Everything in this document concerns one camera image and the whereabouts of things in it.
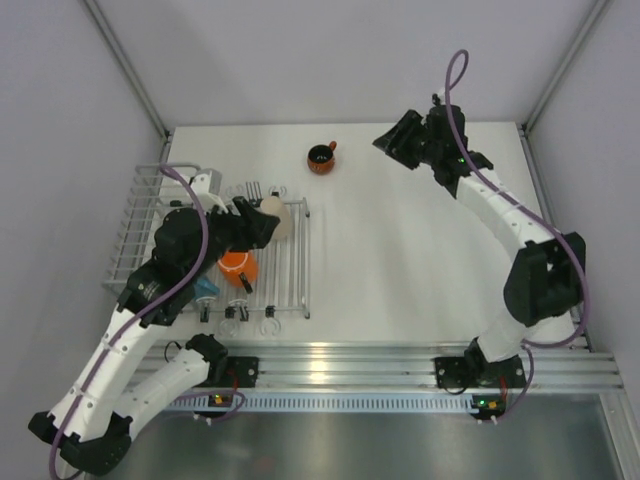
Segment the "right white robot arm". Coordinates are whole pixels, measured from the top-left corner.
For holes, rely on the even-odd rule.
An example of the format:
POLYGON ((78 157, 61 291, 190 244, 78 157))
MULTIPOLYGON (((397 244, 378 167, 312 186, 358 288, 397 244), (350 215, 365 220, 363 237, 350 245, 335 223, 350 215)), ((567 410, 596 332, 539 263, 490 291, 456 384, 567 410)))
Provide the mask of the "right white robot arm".
POLYGON ((429 166, 435 181, 477 216, 511 261, 497 319, 462 356, 437 358, 439 387, 496 388, 505 381, 522 388, 520 346, 533 345, 530 337, 542 323, 586 302, 586 243, 578 233, 561 234, 526 212, 489 159, 467 148, 464 128, 457 106, 434 106, 426 116, 409 110, 373 145, 410 170, 429 166))

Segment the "orange mug black handle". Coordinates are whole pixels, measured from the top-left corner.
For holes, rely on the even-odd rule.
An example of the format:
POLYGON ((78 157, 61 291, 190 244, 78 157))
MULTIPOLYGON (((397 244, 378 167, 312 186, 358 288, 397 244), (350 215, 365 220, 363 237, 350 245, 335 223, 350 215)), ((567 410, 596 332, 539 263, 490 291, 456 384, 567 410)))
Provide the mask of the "orange mug black handle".
POLYGON ((253 292, 259 266, 252 252, 229 251, 217 261, 217 266, 231 286, 243 289, 247 294, 253 292))

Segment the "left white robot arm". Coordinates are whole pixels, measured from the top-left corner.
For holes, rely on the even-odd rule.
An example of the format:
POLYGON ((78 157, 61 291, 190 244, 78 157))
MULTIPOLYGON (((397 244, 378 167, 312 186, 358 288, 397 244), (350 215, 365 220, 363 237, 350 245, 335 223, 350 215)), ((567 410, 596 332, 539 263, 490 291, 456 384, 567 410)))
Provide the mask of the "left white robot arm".
POLYGON ((124 458, 143 429, 183 393, 227 376, 227 350, 197 334, 160 370, 129 385, 149 349, 195 297, 195 284, 228 252, 265 247, 280 223, 245 198, 235 211, 200 203, 170 210, 154 234, 151 258, 128 278, 107 330, 66 395, 36 413, 29 430, 50 445, 50 474, 63 459, 78 472, 102 476, 124 458))

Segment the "blue speckled mug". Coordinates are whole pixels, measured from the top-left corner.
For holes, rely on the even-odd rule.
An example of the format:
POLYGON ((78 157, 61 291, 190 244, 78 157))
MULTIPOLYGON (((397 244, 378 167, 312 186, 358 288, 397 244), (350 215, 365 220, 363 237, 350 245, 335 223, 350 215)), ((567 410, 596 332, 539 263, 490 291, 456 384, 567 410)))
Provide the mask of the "blue speckled mug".
POLYGON ((194 301, 216 301, 220 295, 220 289, 206 276, 199 277, 194 284, 194 301))

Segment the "beige handleless cup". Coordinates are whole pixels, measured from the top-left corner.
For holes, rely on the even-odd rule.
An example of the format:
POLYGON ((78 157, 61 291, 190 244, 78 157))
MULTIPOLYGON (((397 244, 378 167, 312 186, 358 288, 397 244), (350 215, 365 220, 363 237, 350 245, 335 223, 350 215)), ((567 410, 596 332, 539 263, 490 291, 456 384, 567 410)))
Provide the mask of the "beige handleless cup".
POLYGON ((265 197, 260 203, 260 209, 263 213, 276 216, 280 220, 273 232, 273 241, 283 240, 290 235, 293 230, 293 220, 289 209, 279 196, 265 197))

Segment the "small brown patterned cup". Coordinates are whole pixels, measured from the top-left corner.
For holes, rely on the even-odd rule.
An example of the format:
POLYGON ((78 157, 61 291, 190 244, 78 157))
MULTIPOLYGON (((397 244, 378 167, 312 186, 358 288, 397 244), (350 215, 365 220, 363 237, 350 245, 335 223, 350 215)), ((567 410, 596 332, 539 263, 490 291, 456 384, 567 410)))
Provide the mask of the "small brown patterned cup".
POLYGON ((313 146, 307 154, 307 166, 316 175, 329 174, 335 165, 337 142, 313 146))

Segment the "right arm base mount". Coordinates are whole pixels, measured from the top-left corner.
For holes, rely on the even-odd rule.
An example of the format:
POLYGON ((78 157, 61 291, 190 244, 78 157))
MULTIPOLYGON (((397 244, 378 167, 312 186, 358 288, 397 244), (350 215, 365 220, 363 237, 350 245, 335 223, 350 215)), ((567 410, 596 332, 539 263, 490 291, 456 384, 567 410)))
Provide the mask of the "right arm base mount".
POLYGON ((495 386, 500 377, 496 364, 489 363, 474 338, 457 356, 434 359, 436 384, 452 395, 461 395, 469 388, 495 386))

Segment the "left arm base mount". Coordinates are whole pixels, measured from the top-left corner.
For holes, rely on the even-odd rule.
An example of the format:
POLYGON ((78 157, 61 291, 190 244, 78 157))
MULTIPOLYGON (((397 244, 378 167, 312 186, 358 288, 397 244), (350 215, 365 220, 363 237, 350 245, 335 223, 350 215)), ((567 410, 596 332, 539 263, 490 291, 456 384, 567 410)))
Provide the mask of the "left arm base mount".
POLYGON ((190 388, 254 388, 259 359, 255 356, 231 355, 213 334, 197 334, 171 358, 191 380, 190 388))

